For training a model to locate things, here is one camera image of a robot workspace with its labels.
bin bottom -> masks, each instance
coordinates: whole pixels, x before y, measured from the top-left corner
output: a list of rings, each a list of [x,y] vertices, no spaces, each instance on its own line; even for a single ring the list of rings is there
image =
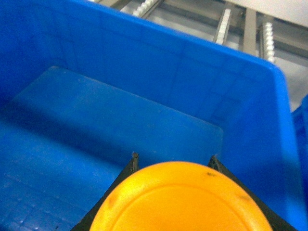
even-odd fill
[[[70,230],[132,152],[205,165],[221,143],[214,125],[51,67],[0,111],[0,230]]]

blue plastic bin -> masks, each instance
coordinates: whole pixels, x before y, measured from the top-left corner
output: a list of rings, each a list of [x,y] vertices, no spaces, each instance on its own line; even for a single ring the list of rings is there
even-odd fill
[[[306,204],[308,205],[308,95],[293,113],[299,160],[301,163]]]
[[[80,0],[0,0],[0,229],[69,230],[131,157],[216,154],[307,230],[282,72]]]

orange disc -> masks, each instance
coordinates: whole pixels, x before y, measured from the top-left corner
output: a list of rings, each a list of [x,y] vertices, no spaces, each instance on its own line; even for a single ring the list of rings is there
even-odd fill
[[[120,183],[90,231],[271,231],[255,201],[202,165],[166,162]]]

metal frame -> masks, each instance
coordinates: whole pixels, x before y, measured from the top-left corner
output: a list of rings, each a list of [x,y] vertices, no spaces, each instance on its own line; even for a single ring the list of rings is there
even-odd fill
[[[218,43],[220,45],[226,44],[231,17],[232,17],[232,9],[231,6],[227,4],[227,7],[225,8],[220,17],[218,28],[214,36],[213,42]]]
[[[246,9],[243,51],[256,55],[257,38],[257,13],[255,10]]]
[[[99,4],[103,4],[105,6],[110,6],[115,9],[122,9],[126,4],[130,2],[130,0],[95,0],[99,1]],[[222,4],[223,1],[220,0],[207,0],[208,2],[211,2],[213,4]],[[200,9],[194,6],[191,6],[189,4],[185,4],[183,2],[177,1],[177,0],[159,0],[157,4],[149,8],[142,16],[141,18],[148,18],[151,12],[155,10],[157,7],[160,7],[162,9],[165,9],[167,11],[170,11],[172,13],[176,13],[178,15],[208,24],[210,26],[218,27],[221,29],[221,22],[223,19],[223,15],[225,13],[225,10],[223,11],[223,14],[221,15],[220,12],[214,11],[212,9]],[[246,9],[243,7],[235,6],[236,9],[242,9],[242,15],[236,15],[232,14],[232,17],[229,17],[227,26],[224,26],[222,30],[224,34],[224,40],[222,44],[225,44],[227,34],[228,32],[236,33],[240,35],[243,38],[243,51],[251,54],[256,55],[256,52],[254,52],[254,47],[256,47],[255,41],[258,41],[261,39],[261,51],[264,47],[263,42],[263,36],[266,34],[264,33],[263,29],[264,26],[261,25],[261,27],[258,29],[258,12],[252,10],[252,9]],[[294,25],[296,27],[300,27],[302,29],[307,30],[306,28],[303,28],[302,26]],[[275,42],[275,47],[285,50],[287,52],[300,55],[302,57],[308,58],[308,43],[304,43],[303,40],[299,40],[297,38],[285,38],[283,32],[277,32],[275,31],[275,28],[272,25],[272,31],[274,30],[273,34],[273,42]]]

